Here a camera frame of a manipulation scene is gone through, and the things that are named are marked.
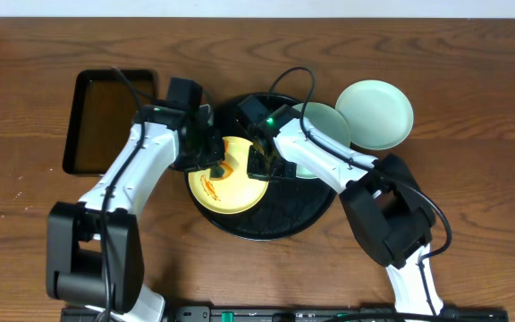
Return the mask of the orange green scrub sponge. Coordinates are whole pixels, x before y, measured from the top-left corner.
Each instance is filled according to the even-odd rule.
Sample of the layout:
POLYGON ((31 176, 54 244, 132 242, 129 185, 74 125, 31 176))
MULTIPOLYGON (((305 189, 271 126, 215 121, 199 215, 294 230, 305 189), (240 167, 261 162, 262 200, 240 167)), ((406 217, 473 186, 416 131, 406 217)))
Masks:
POLYGON ((230 165, 222 162, 220 165, 213 166, 210 169, 211 180, 222 180, 229 177, 233 173, 233 169, 230 165))

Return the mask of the yellow plate with stain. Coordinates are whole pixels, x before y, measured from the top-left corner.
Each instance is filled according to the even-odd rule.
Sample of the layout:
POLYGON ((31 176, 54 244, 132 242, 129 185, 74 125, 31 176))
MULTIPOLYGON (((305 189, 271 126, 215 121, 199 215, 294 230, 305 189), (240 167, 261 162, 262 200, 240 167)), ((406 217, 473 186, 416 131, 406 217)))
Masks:
POLYGON ((204 209, 234 215, 257 205, 265 195, 269 182, 250 179, 247 175, 249 147, 241 137, 224 137, 225 160, 233 173, 222 180, 211 180, 210 169, 187 174, 187 182, 195 201, 204 209))

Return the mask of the mint green plate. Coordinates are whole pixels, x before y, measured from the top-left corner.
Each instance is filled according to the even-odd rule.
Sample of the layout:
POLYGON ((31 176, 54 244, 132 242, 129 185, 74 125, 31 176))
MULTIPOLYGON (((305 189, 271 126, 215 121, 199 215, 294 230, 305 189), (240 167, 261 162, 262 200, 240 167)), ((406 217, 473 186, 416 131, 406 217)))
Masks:
POLYGON ((382 80, 361 80, 338 97, 336 110, 350 128, 350 142, 364 149, 385 150, 405 141, 413 128, 408 97, 382 80))
POLYGON ((350 146, 350 128, 342 115, 333 107, 323 103, 309 102, 305 117, 325 135, 346 147, 350 146))

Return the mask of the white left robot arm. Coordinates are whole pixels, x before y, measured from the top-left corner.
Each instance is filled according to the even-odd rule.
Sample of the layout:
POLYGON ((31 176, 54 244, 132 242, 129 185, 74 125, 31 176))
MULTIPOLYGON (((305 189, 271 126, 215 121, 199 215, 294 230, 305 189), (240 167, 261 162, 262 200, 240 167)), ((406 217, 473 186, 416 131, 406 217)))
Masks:
POLYGON ((211 105, 144 106, 122 151, 77 202, 47 219, 46 293, 82 305, 98 321, 160 321, 165 299, 144 284, 139 217, 165 170, 218 165, 224 144, 211 105))

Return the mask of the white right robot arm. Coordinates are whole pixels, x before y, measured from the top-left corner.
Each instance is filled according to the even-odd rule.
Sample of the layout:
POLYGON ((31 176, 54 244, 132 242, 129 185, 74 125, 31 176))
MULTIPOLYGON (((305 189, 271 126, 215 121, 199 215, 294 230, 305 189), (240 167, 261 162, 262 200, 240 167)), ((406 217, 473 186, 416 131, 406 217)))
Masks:
POLYGON ((240 107, 236 119, 261 155, 265 179, 283 160, 306 168, 339 195, 359 246, 386 269, 398 312, 442 313, 429 261, 434 205, 399 157, 354 151, 290 106, 273 112, 240 107))

